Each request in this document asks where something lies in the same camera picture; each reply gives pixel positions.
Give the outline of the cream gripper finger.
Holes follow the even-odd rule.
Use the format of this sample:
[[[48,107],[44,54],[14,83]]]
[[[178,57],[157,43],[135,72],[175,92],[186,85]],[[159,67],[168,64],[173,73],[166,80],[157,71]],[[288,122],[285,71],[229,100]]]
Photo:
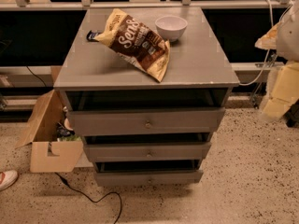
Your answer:
[[[273,67],[268,75],[262,117],[278,120],[299,100],[299,63]]]
[[[275,24],[265,35],[260,37],[255,42],[255,47],[258,49],[276,49],[278,37],[279,22]]]

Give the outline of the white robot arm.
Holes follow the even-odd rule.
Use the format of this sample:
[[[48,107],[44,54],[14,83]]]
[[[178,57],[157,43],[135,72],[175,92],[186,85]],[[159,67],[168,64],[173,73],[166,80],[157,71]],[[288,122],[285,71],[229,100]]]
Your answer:
[[[261,117],[277,120],[299,100],[299,0],[293,4],[255,47],[274,49],[287,63],[273,68],[267,80],[267,96],[262,101]]]

